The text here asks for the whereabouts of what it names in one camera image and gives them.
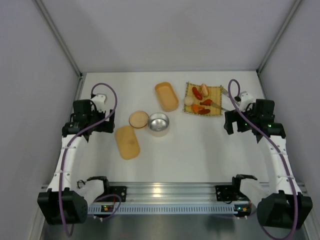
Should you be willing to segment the metal food tongs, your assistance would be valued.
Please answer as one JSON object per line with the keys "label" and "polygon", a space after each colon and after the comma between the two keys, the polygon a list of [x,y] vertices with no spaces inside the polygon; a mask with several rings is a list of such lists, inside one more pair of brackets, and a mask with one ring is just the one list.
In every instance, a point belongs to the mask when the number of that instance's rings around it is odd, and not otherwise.
{"label": "metal food tongs", "polygon": [[[224,87],[222,88],[222,94],[231,100],[231,98],[229,97],[229,92]],[[235,99],[233,99],[233,100],[235,101],[235,104],[239,107],[240,103],[237,102]],[[222,106],[218,105],[217,103],[215,103],[213,101],[211,102],[210,106],[214,107],[216,109],[222,110],[222,111],[228,111],[228,109],[223,108]]]}

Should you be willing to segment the red chicken drumstick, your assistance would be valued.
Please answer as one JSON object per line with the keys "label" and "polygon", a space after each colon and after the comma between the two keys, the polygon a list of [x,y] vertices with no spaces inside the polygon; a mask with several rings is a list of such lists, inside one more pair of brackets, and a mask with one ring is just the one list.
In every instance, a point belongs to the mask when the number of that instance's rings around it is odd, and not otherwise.
{"label": "red chicken drumstick", "polygon": [[206,99],[206,100],[200,102],[199,104],[200,104],[201,106],[210,106],[210,105],[212,104],[212,102],[213,102],[213,101],[212,101],[211,99]]}

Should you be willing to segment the red meat slice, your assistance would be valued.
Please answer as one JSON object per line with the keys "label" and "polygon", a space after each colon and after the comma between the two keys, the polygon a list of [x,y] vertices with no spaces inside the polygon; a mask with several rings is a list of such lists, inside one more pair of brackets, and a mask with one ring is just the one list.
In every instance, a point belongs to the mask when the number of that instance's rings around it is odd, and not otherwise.
{"label": "red meat slice", "polygon": [[200,115],[206,115],[206,114],[209,114],[210,112],[211,112],[210,109],[205,109],[205,108],[202,108],[198,111]]}

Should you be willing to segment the red sausage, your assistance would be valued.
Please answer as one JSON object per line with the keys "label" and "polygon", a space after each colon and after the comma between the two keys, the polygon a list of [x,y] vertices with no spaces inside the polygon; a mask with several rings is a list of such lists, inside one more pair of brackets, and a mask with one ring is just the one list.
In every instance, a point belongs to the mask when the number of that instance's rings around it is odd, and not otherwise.
{"label": "red sausage", "polygon": [[200,92],[198,91],[198,89],[195,86],[192,88],[192,93],[194,94],[194,96],[198,100],[202,100],[203,99],[202,95],[200,94]]}

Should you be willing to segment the white steamed bun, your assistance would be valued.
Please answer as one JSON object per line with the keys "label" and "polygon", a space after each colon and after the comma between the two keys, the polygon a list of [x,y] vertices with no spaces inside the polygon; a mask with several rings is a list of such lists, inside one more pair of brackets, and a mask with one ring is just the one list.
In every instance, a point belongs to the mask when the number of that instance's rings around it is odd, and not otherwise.
{"label": "white steamed bun", "polygon": [[194,99],[191,96],[186,96],[183,101],[186,106],[192,106],[194,104]]}

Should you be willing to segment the sesame bread bun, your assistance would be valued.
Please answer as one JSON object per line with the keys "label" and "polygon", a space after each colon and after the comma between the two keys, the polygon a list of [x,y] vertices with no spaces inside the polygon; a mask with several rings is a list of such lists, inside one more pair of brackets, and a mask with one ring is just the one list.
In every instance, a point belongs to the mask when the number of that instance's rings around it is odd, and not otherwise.
{"label": "sesame bread bun", "polygon": [[201,86],[199,87],[199,90],[200,90],[200,94],[203,96],[203,97],[208,97],[210,95],[210,91],[209,91],[209,88],[206,84],[201,84]]}

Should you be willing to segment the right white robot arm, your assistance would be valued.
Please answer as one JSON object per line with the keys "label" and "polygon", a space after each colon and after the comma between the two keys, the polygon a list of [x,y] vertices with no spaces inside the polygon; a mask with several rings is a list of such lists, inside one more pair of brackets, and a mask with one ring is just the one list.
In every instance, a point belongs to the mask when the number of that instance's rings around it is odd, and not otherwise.
{"label": "right white robot arm", "polygon": [[232,179],[235,191],[245,195],[256,207],[263,227],[300,229],[313,208],[312,199],[297,185],[286,150],[286,133],[275,122],[272,100],[257,99],[241,103],[241,110],[224,113],[224,129],[231,135],[236,123],[240,133],[251,131],[265,162],[269,188],[263,189],[253,175],[238,174]]}

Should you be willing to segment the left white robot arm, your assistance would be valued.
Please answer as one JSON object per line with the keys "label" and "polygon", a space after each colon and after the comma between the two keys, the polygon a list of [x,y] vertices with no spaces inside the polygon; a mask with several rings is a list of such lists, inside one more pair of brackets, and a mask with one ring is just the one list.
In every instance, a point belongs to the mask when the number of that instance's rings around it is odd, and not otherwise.
{"label": "left white robot arm", "polygon": [[115,111],[103,110],[106,101],[105,95],[93,94],[91,99],[73,102],[73,113],[62,127],[62,146],[53,178],[47,190],[37,197],[49,225],[84,223],[88,206],[110,193],[106,176],[80,176],[80,161],[90,135],[114,131]]}

